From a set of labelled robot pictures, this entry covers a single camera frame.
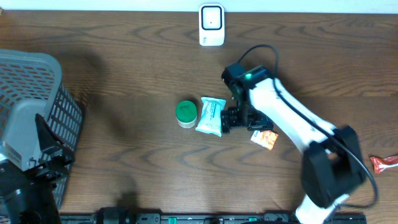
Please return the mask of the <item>orange Kleenex tissue pack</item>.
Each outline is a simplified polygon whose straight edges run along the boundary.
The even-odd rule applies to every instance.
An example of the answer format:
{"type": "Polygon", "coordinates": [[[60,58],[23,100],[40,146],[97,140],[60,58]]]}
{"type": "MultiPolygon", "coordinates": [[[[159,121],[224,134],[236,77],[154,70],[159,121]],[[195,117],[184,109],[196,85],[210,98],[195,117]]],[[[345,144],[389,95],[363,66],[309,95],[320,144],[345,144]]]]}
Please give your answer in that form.
{"type": "Polygon", "coordinates": [[[254,131],[250,140],[268,150],[272,150],[279,135],[273,131],[254,131]]]}

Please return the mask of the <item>teal wet wipes pack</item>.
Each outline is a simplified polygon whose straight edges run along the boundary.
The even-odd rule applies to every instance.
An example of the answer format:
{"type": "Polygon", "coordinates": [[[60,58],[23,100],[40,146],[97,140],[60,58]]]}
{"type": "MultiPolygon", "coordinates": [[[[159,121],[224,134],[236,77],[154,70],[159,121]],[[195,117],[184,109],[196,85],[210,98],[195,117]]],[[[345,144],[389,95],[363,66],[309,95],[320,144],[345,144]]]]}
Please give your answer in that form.
{"type": "Polygon", "coordinates": [[[221,112],[226,100],[212,97],[202,97],[201,100],[203,103],[201,118],[195,130],[221,137],[221,112]]]}

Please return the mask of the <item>green lid jar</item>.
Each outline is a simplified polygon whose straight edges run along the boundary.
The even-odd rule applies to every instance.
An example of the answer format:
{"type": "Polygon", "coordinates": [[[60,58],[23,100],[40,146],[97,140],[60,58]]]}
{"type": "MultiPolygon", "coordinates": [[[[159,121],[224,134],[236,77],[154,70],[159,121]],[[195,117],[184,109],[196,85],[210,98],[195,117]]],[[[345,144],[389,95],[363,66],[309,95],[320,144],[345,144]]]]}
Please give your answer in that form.
{"type": "Polygon", "coordinates": [[[192,101],[181,101],[175,109],[177,123],[182,128],[192,128],[197,123],[197,107],[192,101]]]}

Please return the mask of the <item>red Top chocolate bar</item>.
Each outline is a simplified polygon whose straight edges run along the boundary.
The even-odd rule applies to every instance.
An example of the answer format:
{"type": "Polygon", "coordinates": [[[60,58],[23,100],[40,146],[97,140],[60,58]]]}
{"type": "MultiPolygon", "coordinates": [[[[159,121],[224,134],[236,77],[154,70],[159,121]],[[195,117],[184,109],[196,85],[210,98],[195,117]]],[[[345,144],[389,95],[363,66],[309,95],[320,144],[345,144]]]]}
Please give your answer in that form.
{"type": "Polygon", "coordinates": [[[393,155],[393,156],[389,156],[389,157],[385,157],[385,158],[371,156],[370,160],[373,165],[375,174],[380,174],[382,171],[384,171],[388,168],[397,167],[397,164],[398,164],[397,155],[393,155]]]}

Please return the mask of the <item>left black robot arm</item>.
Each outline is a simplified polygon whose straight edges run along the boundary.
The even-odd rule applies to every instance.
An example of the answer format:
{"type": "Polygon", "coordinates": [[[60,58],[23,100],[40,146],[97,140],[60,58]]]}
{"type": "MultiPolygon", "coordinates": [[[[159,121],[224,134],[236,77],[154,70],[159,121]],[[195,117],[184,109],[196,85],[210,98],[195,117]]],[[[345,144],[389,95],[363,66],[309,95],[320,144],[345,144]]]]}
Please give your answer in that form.
{"type": "Polygon", "coordinates": [[[2,159],[1,203],[11,223],[61,223],[52,191],[56,181],[69,175],[67,166],[75,155],[43,116],[36,114],[35,123],[40,150],[50,160],[23,171],[10,158],[2,159]]]}

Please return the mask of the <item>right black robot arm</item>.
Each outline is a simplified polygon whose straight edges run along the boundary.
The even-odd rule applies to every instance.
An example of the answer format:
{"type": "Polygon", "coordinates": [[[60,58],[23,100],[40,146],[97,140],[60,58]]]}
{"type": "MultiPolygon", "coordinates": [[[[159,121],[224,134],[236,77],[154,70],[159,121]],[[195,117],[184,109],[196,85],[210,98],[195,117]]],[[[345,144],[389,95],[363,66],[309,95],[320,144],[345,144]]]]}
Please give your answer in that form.
{"type": "Polygon", "coordinates": [[[358,136],[349,126],[337,128],[296,100],[263,66],[225,68],[222,80],[237,105],[221,112],[221,130],[272,130],[278,126],[302,154],[305,192],[295,216],[300,223],[323,223],[366,180],[358,136]]]}

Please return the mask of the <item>white barcode scanner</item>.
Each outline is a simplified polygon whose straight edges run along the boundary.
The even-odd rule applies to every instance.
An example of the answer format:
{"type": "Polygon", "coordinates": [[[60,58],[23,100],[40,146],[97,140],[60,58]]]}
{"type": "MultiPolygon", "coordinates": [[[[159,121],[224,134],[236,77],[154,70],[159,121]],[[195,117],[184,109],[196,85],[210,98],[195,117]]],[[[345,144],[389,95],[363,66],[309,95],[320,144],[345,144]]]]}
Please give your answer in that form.
{"type": "Polygon", "coordinates": [[[199,9],[199,43],[204,47],[221,46],[225,38],[224,7],[220,4],[203,4],[199,9]]]}

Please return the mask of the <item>grey plastic mesh basket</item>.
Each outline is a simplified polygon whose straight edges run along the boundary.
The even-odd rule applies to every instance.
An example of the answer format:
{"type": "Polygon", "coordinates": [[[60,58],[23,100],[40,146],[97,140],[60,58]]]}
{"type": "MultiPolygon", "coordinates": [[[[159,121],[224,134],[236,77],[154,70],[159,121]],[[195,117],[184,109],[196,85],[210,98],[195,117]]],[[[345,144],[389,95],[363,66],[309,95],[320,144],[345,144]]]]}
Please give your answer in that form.
{"type": "Polygon", "coordinates": [[[40,150],[37,114],[76,150],[83,112],[62,83],[59,62],[47,54],[2,49],[1,162],[25,171],[50,160],[40,150]]]}

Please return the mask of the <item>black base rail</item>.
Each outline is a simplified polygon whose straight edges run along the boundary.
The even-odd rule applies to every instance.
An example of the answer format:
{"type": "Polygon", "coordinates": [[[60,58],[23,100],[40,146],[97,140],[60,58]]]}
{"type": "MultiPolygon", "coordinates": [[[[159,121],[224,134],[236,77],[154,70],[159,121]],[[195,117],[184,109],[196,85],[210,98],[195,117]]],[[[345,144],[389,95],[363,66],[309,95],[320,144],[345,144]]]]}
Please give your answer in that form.
{"type": "Polygon", "coordinates": [[[62,223],[130,223],[130,224],[239,224],[239,223],[298,223],[288,213],[265,213],[262,215],[161,215],[158,213],[138,213],[110,215],[106,212],[91,215],[61,215],[62,223]]]}

